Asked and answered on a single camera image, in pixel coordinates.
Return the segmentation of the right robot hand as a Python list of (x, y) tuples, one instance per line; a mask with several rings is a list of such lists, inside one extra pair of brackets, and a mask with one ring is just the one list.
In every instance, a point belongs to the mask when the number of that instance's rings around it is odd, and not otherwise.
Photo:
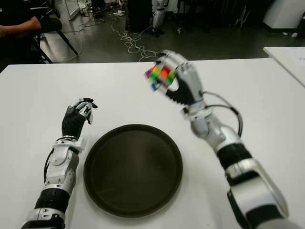
[(157, 66), (167, 67), (173, 71), (178, 81), (178, 89), (172, 91), (168, 86), (158, 80), (156, 90), (162, 92), (171, 100), (183, 105), (192, 105), (203, 100), (203, 86), (192, 62), (179, 53), (162, 50), (160, 57), (155, 63)]

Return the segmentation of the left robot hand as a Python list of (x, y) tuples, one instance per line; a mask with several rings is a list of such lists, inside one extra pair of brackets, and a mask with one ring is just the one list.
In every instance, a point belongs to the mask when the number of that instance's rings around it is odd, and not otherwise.
[(79, 139), (83, 129), (84, 123), (93, 122), (92, 110), (98, 108), (91, 98), (80, 98), (73, 105), (67, 107), (64, 115), (61, 131), (62, 137), (69, 137), (72, 139)]

